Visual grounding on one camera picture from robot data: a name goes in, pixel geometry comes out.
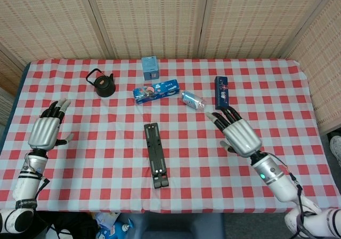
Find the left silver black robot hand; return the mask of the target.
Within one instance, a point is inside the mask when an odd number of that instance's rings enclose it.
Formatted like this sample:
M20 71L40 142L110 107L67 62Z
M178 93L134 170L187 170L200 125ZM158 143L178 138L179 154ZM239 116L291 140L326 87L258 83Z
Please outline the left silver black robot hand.
M70 104L70 100L60 99L42 112L34 123L28 140L33 151L48 152L56 146L68 144L73 139L73 133L64 139L58 139L60 125Z

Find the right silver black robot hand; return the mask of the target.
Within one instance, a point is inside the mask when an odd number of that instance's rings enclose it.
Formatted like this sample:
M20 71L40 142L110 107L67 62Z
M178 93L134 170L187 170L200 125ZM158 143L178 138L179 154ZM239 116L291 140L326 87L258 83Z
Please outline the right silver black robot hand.
M225 136L224 147L232 148L244 158L259 153L262 142L249 123L231 106L223 108L222 113L225 116L217 112L205 112L205 115Z

